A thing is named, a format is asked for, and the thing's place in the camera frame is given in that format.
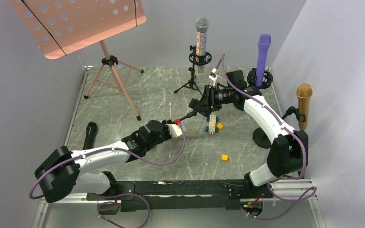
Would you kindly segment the black round-base desk mic stand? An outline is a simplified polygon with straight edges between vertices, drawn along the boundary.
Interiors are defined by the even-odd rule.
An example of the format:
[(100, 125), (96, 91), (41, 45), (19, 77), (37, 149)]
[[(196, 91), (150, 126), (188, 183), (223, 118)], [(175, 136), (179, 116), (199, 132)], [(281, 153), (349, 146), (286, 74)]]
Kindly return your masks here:
[(185, 120), (185, 119), (189, 119), (192, 118), (194, 116), (196, 116), (198, 114), (198, 110), (196, 109), (196, 106), (198, 105), (199, 100), (196, 98), (192, 98), (190, 103), (188, 104), (188, 107), (191, 109), (191, 111), (189, 113), (187, 113), (185, 116), (183, 116), (180, 119), (176, 119), (173, 121), (173, 124), (178, 124), (179, 122)]

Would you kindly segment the black tripod mic stand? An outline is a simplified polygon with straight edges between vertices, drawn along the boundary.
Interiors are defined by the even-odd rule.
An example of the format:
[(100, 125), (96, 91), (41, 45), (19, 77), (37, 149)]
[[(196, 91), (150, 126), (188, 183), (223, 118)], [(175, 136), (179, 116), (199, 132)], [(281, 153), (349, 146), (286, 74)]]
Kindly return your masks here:
[(191, 53), (189, 54), (189, 61), (192, 63), (192, 66), (188, 68), (188, 71), (191, 73), (191, 78), (187, 81), (187, 83), (185, 83), (178, 89), (174, 90), (174, 92), (173, 92), (174, 94), (178, 93), (183, 88), (188, 88), (188, 89), (191, 89), (194, 91), (198, 91), (202, 95), (202, 92), (198, 88), (196, 81), (195, 81), (195, 78), (196, 78), (195, 67), (196, 66), (201, 67), (201, 66), (205, 66), (205, 65), (209, 64), (212, 60), (212, 55), (209, 52), (205, 52), (205, 54), (203, 54), (203, 55), (197, 55), (196, 46), (192, 46), (192, 45), (190, 46), (190, 51), (191, 51)]

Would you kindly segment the rhinestone silver microphone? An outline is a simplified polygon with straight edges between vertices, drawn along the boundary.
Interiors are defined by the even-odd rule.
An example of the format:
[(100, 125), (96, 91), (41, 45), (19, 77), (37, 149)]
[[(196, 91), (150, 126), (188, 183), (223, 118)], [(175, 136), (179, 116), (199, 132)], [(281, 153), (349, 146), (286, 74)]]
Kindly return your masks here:
[(196, 58), (196, 61), (200, 63), (200, 65), (196, 66), (196, 72), (199, 74), (204, 72), (204, 63), (206, 62), (206, 42), (209, 21), (204, 17), (198, 18), (195, 26), (197, 29), (196, 55), (199, 56)]

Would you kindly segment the black microphone with orange end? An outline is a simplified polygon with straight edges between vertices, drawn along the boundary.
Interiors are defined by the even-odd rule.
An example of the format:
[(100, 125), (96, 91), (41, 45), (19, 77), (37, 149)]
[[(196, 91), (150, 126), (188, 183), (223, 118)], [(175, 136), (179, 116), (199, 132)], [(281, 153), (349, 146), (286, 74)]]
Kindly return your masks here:
[(98, 132), (97, 124), (89, 122), (86, 127), (86, 135), (83, 145), (83, 150), (92, 149), (94, 147), (95, 138)]

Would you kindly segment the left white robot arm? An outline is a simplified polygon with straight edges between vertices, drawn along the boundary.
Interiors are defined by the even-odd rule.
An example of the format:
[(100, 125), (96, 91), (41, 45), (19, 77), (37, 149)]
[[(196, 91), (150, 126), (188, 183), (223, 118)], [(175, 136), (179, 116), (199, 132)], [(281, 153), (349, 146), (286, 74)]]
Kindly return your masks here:
[(93, 170), (141, 159), (155, 146), (182, 135), (183, 129), (171, 121), (151, 120), (106, 146), (73, 151), (61, 146), (35, 170), (35, 186), (48, 203), (76, 193), (93, 193), (110, 200), (120, 193), (117, 180), (109, 171), (93, 174)]

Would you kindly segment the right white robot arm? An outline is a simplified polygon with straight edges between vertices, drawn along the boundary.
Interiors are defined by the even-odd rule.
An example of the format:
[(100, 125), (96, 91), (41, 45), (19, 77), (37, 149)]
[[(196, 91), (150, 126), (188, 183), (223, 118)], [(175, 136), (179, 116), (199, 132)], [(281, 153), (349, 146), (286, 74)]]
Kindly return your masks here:
[(206, 85), (201, 99), (192, 99), (189, 107), (196, 113), (209, 117), (223, 104), (234, 106), (249, 114), (266, 135), (271, 145), (266, 163), (247, 174), (243, 184), (248, 197), (256, 197), (262, 185), (295, 171), (305, 171), (308, 164), (308, 135), (297, 131), (269, 106), (259, 89), (247, 84), (243, 71), (226, 74), (229, 85), (223, 88)]

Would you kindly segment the purple mic black stand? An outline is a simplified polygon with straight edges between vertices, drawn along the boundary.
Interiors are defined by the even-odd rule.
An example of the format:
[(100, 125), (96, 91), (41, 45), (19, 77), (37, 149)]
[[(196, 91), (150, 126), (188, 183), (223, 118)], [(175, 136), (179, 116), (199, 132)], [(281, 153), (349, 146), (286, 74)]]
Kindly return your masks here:
[[(256, 82), (256, 68), (252, 68), (251, 71), (249, 71), (247, 76), (247, 82), (249, 86), (255, 86)], [(262, 83), (260, 89), (267, 89), (272, 85), (273, 82), (273, 75), (270, 73), (269, 70), (264, 70), (264, 73), (261, 74)], [(261, 127), (257, 128), (252, 135), (252, 138), (255, 142), (255, 144), (261, 148), (268, 149), (271, 147), (271, 142), (269, 141), (267, 135), (262, 130)]]

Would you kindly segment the purple microphone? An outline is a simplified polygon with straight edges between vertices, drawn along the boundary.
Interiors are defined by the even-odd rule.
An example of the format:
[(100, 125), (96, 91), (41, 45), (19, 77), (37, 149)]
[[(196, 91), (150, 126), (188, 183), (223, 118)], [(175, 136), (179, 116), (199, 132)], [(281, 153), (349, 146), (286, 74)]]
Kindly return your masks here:
[(267, 62), (267, 56), (269, 47), (271, 45), (271, 35), (270, 34), (261, 34), (258, 40), (258, 59), (257, 59), (257, 67), (256, 67), (256, 80), (255, 85), (257, 87), (262, 87), (264, 71)]

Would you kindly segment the gold microphone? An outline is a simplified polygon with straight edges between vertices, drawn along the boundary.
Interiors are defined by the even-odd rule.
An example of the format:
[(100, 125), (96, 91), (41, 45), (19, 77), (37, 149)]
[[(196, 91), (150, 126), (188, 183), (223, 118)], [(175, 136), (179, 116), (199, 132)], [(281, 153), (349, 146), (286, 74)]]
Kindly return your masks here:
[(299, 128), (301, 130), (306, 130), (308, 124), (308, 114), (309, 114), (309, 103), (310, 98), (313, 94), (312, 87), (310, 84), (302, 83), (298, 86), (296, 91), (296, 96), (298, 98), (298, 111), (304, 114), (305, 117), (300, 117)]

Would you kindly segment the pink perforated music stand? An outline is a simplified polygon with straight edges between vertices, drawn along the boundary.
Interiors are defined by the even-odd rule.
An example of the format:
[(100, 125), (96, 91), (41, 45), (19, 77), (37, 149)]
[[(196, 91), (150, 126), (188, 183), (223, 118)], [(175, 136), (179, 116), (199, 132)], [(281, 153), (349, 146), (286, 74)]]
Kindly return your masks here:
[(36, 40), (47, 59), (58, 59), (92, 44), (100, 44), (102, 66), (108, 66), (116, 81), (115, 88), (124, 94), (137, 118), (135, 108), (116, 71), (122, 64), (143, 73), (143, 69), (110, 55), (105, 39), (146, 22), (140, 0), (10, 0), (9, 4)]

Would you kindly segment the toy brick car blue wheels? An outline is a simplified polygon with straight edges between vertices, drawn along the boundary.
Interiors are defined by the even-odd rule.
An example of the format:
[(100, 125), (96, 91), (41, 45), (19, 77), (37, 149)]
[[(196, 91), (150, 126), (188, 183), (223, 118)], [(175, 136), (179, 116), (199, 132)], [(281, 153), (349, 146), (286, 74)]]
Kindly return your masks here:
[(215, 133), (219, 132), (219, 127), (217, 124), (219, 123), (219, 117), (215, 114), (210, 114), (209, 117), (207, 117), (208, 126), (205, 128), (205, 131), (208, 132), (210, 135), (213, 135)]

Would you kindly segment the yellow cube near car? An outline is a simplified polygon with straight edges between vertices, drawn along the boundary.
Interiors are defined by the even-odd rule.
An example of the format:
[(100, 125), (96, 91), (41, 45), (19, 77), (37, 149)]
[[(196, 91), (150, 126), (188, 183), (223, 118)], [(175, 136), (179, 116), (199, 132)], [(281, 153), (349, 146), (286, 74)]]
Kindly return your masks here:
[(218, 124), (216, 125), (216, 127), (217, 127), (217, 130), (221, 130), (221, 129), (223, 129), (223, 128), (224, 128), (224, 125), (223, 125), (223, 124), (221, 124), (221, 123), (218, 123)]

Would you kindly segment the yellow cube on table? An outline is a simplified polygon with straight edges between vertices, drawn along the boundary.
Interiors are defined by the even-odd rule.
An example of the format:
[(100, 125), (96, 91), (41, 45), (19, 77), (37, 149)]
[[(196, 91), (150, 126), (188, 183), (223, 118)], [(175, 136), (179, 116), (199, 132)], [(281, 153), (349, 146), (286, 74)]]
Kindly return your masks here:
[(227, 162), (227, 161), (229, 160), (228, 155), (223, 154), (223, 155), (221, 156), (221, 160), (222, 160), (223, 162)]

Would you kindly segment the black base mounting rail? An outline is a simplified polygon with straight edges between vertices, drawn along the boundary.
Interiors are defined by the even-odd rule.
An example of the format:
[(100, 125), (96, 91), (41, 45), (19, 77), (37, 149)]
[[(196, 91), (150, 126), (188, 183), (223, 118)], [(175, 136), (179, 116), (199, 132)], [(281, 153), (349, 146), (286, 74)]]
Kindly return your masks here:
[(242, 203), (257, 197), (272, 198), (266, 186), (249, 187), (249, 182), (243, 179), (119, 181), (116, 194), (123, 194), (117, 198), (122, 212), (146, 209), (144, 202), (126, 193), (142, 196), (151, 209), (240, 209)]

